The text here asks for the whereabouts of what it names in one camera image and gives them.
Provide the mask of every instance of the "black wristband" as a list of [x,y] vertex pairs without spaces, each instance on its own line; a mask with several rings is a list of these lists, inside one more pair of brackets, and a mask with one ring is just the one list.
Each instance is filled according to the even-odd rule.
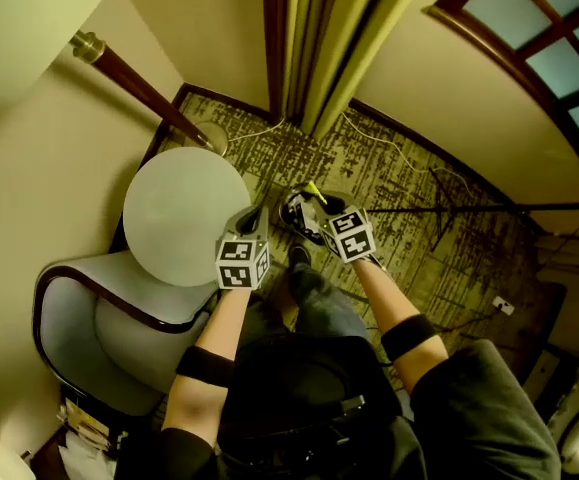
[[416,315],[389,329],[382,337],[382,347],[390,361],[395,361],[423,341],[436,335],[425,315]]
[[233,361],[194,345],[183,354],[176,373],[226,388],[231,383]]

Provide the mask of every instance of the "power outlet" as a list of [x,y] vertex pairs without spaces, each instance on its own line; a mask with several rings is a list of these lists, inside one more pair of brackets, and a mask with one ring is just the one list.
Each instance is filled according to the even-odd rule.
[[511,316],[513,310],[516,309],[499,295],[495,299],[493,299],[493,305],[508,316]]

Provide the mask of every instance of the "leg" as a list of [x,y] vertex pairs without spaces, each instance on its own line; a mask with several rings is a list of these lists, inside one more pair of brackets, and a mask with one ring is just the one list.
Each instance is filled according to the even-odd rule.
[[277,311],[267,307],[266,302],[257,294],[251,296],[251,302],[242,324],[238,350],[261,338],[280,336],[289,332]]
[[368,337],[367,328],[349,299],[308,263],[298,262],[290,267],[289,290],[300,308],[296,332],[322,338]]

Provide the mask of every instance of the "yellow curtain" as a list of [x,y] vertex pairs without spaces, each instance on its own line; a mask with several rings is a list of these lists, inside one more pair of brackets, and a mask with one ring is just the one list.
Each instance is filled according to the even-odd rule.
[[285,115],[322,137],[411,0],[288,0]]

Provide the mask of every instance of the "floor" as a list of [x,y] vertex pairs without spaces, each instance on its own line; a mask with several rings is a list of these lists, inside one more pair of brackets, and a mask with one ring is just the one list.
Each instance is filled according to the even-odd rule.
[[[204,96],[190,93],[181,110],[194,123],[213,121],[229,137],[262,131],[260,117]],[[397,144],[417,170],[444,167],[443,160],[371,118],[348,109],[346,115],[364,133]],[[165,139],[160,151],[178,144]],[[277,218],[278,202],[293,185],[313,180],[323,190],[353,194],[366,209],[402,208],[446,203],[447,196],[429,174],[408,167],[395,147],[363,137],[341,116],[332,130],[316,141],[284,123],[273,132],[230,144],[226,154],[242,174],[254,203],[270,209],[274,268],[265,281],[269,291],[280,277],[294,236]],[[438,171],[455,204],[493,204],[477,183]],[[537,336],[553,317],[555,289],[535,279],[536,251],[530,230],[504,213],[459,214],[437,242],[439,223],[430,214],[373,214],[380,261],[412,302],[425,313],[453,352],[471,340],[491,339],[514,373],[528,367]],[[441,223],[444,226],[446,217]],[[349,266],[326,249],[312,249],[314,267],[343,289],[371,332],[384,357],[376,323]],[[501,295],[516,307],[511,316],[492,305]],[[388,375],[400,383],[393,369]]]

